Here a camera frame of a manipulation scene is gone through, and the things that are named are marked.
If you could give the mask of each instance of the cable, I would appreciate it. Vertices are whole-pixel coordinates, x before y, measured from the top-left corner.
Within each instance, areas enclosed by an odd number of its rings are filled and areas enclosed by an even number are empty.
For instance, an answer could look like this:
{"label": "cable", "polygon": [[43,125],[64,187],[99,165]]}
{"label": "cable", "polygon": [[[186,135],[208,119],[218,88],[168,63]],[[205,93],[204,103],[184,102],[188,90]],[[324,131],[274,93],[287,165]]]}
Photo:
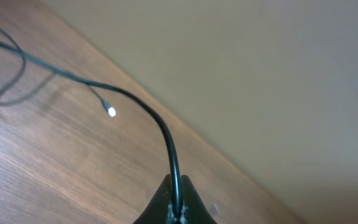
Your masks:
{"label": "cable", "polygon": [[[2,28],[0,28],[0,33],[2,35],[4,35],[9,41],[11,41],[12,44],[15,45],[16,49],[19,52],[22,52],[22,49],[20,48],[19,44],[17,44],[16,41],[6,31],[4,31]],[[22,66],[21,66],[21,68],[19,69],[19,71],[17,72],[17,74],[15,75],[15,77],[11,81],[9,81],[3,87],[0,88],[0,97],[6,91],[8,91],[8,89],[12,88],[12,86],[15,85],[22,78],[22,76],[24,74],[24,71],[25,71],[26,64],[27,64],[27,61],[26,61],[25,57],[22,56]]]}
{"label": "cable", "polygon": [[88,85],[88,87],[93,92],[93,94],[95,94],[95,96],[97,96],[99,98],[99,100],[102,102],[104,109],[110,115],[110,117],[115,116],[116,110],[109,104],[109,102],[107,102],[105,99],[103,99],[103,97],[101,95],[99,95],[99,93],[92,86]]}
{"label": "cable", "polygon": [[[12,41],[12,43],[15,43],[13,38],[10,37],[10,35],[8,33],[4,32],[1,28],[0,28],[0,31],[2,31],[4,34],[6,34],[6,36],[8,37],[9,40]],[[161,129],[161,132],[162,132],[164,140],[165,140],[165,144],[167,146],[168,158],[169,158],[169,163],[170,163],[170,172],[171,172],[173,212],[174,212],[175,216],[177,218],[179,218],[180,212],[181,212],[181,206],[182,206],[182,195],[181,195],[181,183],[180,183],[180,171],[179,171],[178,158],[177,158],[177,153],[176,153],[175,144],[173,142],[172,135],[168,129],[168,126],[165,124],[165,122],[161,118],[161,116],[157,112],[155,112],[151,107],[149,107],[146,103],[144,103],[141,99],[139,99],[132,93],[129,93],[128,91],[123,90],[122,88],[108,85],[105,83],[95,82],[95,81],[92,81],[92,80],[89,80],[86,78],[78,77],[69,71],[55,67],[43,60],[31,55],[31,54],[28,54],[25,51],[22,51],[17,44],[14,44],[14,45],[15,45],[15,47],[0,41],[0,48],[6,49],[14,54],[20,55],[23,58],[24,66],[22,66],[22,68],[25,67],[25,60],[27,59],[27,60],[33,62],[34,64],[37,64],[43,68],[51,70],[53,73],[56,73],[57,75],[60,75],[65,78],[69,78],[73,81],[83,83],[88,86],[95,86],[95,87],[104,88],[107,90],[116,91],[118,93],[121,93],[121,94],[129,97],[133,101],[135,101],[144,110],[146,110],[146,112],[148,112],[148,114],[151,115],[151,117],[153,117],[153,119],[156,121],[156,123],[158,124],[158,126]],[[9,82],[8,84],[10,84],[10,85],[5,85],[4,88],[0,90],[0,96],[7,89],[9,89],[13,84],[15,84],[15,82],[17,82],[17,80],[15,80],[14,82],[12,82],[12,81]]]}

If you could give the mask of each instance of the wall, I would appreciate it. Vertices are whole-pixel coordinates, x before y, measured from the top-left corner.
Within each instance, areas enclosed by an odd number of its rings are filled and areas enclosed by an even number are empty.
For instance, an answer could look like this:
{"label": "wall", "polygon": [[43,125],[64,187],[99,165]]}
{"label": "wall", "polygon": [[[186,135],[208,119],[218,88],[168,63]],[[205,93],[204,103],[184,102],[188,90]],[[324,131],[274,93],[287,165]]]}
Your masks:
{"label": "wall", "polygon": [[358,223],[358,1],[43,0],[310,223]]}

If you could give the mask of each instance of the black cable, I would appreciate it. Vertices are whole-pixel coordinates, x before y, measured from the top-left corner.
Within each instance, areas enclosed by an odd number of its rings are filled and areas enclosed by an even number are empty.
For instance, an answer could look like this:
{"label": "black cable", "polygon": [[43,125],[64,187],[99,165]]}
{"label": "black cable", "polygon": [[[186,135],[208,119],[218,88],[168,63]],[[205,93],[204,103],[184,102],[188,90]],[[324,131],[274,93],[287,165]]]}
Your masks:
{"label": "black cable", "polygon": [[102,97],[92,86],[89,86],[89,85],[88,85],[88,87],[89,87],[89,89],[91,90],[91,92],[92,92],[93,94],[95,94],[96,97],[99,98],[99,100],[104,100],[103,97]]}
{"label": "black cable", "polygon": [[69,78],[71,80],[83,83],[88,86],[95,86],[95,87],[119,92],[123,95],[126,95],[130,99],[134,100],[144,110],[146,110],[146,112],[148,112],[148,114],[151,115],[151,117],[153,117],[153,119],[157,122],[158,126],[160,127],[161,132],[164,137],[164,140],[165,140],[165,144],[167,145],[168,158],[169,158],[170,171],[171,171],[171,182],[172,182],[173,212],[177,218],[180,217],[181,206],[182,206],[182,195],[181,195],[181,184],[180,184],[180,171],[179,171],[179,164],[178,164],[178,158],[177,158],[177,154],[176,154],[175,144],[173,142],[173,138],[172,138],[172,135],[168,129],[168,126],[165,124],[164,120],[160,117],[160,115],[157,112],[155,112],[151,107],[149,107],[141,99],[139,99],[132,93],[129,93],[128,91],[123,90],[122,88],[78,77],[69,71],[62,70],[61,68],[57,68],[57,67],[55,67],[43,60],[31,55],[31,54],[28,54],[27,52],[22,51],[19,47],[15,48],[15,47],[8,45],[1,41],[0,41],[0,48],[6,49],[12,53],[20,55],[22,58],[30,60],[31,62],[33,62],[43,68],[49,69],[53,73],[56,73],[57,75],[60,75],[62,77]]}
{"label": "black cable", "polygon": [[[4,31],[2,28],[0,28],[0,33],[2,35],[4,35],[9,41],[12,42],[13,45],[15,45],[16,49],[19,52],[22,52],[22,49],[20,48],[19,44],[16,43],[16,41],[6,32]],[[6,92],[8,91],[8,89],[12,88],[13,85],[15,85],[23,76],[24,71],[25,71],[25,67],[26,67],[27,61],[25,59],[24,56],[22,56],[22,66],[20,67],[19,71],[17,72],[17,74],[14,76],[13,79],[11,79],[11,81],[7,82],[4,86],[2,86],[0,88],[0,97]]]}

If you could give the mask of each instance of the thin black wire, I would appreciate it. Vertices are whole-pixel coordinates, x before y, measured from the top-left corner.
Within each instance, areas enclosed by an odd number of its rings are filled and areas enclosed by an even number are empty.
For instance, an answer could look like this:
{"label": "thin black wire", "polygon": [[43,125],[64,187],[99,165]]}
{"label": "thin black wire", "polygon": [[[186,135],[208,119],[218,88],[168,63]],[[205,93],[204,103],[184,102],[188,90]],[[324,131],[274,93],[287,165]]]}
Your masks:
{"label": "thin black wire", "polygon": [[93,94],[95,94],[96,97],[99,98],[99,100],[102,100],[102,101],[104,100],[103,97],[102,97],[92,86],[89,86],[89,85],[88,85],[88,87],[89,87],[89,89],[91,90],[91,92],[92,92]]}
{"label": "thin black wire", "polygon": [[[20,55],[23,58],[23,64],[24,66],[22,66],[22,68],[25,68],[25,60],[30,60],[31,62],[33,62],[34,64],[37,64],[43,68],[49,69],[51,70],[53,73],[56,73],[57,75],[60,75],[62,77],[65,78],[69,78],[73,81],[79,82],[79,83],[83,83],[85,85],[88,86],[95,86],[95,87],[99,87],[99,88],[104,88],[107,90],[112,90],[112,91],[116,91],[118,93],[121,93],[123,95],[126,95],[127,97],[129,97],[130,99],[134,100],[136,103],[138,103],[144,110],[146,110],[146,112],[148,112],[149,115],[151,115],[151,117],[153,117],[153,119],[156,121],[156,123],[158,124],[158,126],[161,129],[161,132],[163,134],[164,140],[165,140],[165,144],[167,146],[167,151],[168,151],[168,158],[169,158],[169,163],[170,163],[170,171],[171,171],[171,182],[172,182],[172,204],[173,204],[173,212],[175,214],[175,216],[177,218],[179,218],[180,216],[180,212],[181,212],[181,206],[182,206],[182,195],[181,195],[181,183],[180,183],[180,171],[179,171],[179,164],[178,164],[178,158],[177,158],[177,153],[176,153],[176,149],[175,149],[175,144],[173,142],[173,138],[172,135],[168,129],[168,126],[165,124],[164,120],[161,118],[161,116],[155,112],[151,107],[149,107],[146,103],[144,103],[141,99],[139,99],[138,97],[136,97],[135,95],[133,95],[132,93],[129,93],[126,90],[123,90],[122,88],[116,87],[116,86],[112,86],[112,85],[108,85],[105,83],[100,83],[100,82],[95,82],[86,78],[81,78],[78,77],[76,75],[74,75],[73,73],[63,70],[61,68],[55,67],[31,54],[28,54],[25,51],[22,51],[21,48],[15,44],[16,42],[13,40],[13,38],[6,32],[4,32],[1,28],[0,31],[5,34],[5,36],[7,36],[7,38],[9,40],[12,41],[12,43],[14,43],[15,47],[8,45],[4,42],[0,41],[0,48],[2,49],[6,49],[12,53],[15,53],[17,55]],[[9,89],[13,84],[5,85],[4,88],[6,86],[8,86],[8,88],[6,88],[5,90],[2,89],[2,91],[0,90],[0,96],[7,90]]]}
{"label": "thin black wire", "polygon": [[[6,32],[4,31],[2,28],[0,28],[0,33],[2,35],[4,35],[9,41],[12,42],[13,45],[15,45],[16,49],[19,52],[22,52],[22,49],[20,48],[19,44],[16,43],[16,41]],[[12,88],[13,85],[15,85],[23,76],[24,71],[25,71],[25,67],[27,65],[27,60],[25,59],[24,56],[21,57],[22,58],[22,66],[20,67],[19,71],[17,72],[17,74],[14,76],[14,78],[11,79],[11,81],[7,82],[4,86],[2,86],[0,88],[0,97],[7,92],[10,88]],[[0,102],[0,105],[8,105],[9,102]]]}

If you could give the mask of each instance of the wooden table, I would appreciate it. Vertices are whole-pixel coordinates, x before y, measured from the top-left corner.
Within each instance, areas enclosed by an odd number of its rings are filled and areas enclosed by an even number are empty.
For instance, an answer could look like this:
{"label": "wooden table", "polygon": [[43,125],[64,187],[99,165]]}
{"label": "wooden table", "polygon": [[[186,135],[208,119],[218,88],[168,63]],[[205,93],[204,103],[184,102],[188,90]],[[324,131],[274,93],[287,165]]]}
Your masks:
{"label": "wooden table", "polygon": [[[115,64],[38,2],[0,0],[0,26],[21,47],[82,77],[123,87],[166,120],[182,174],[218,223],[300,223]],[[0,49],[0,87],[20,67]],[[29,64],[3,99],[49,74]],[[110,118],[87,87],[57,77],[31,100],[0,108],[0,223],[132,223],[169,173],[154,120],[118,93],[100,91]]]}

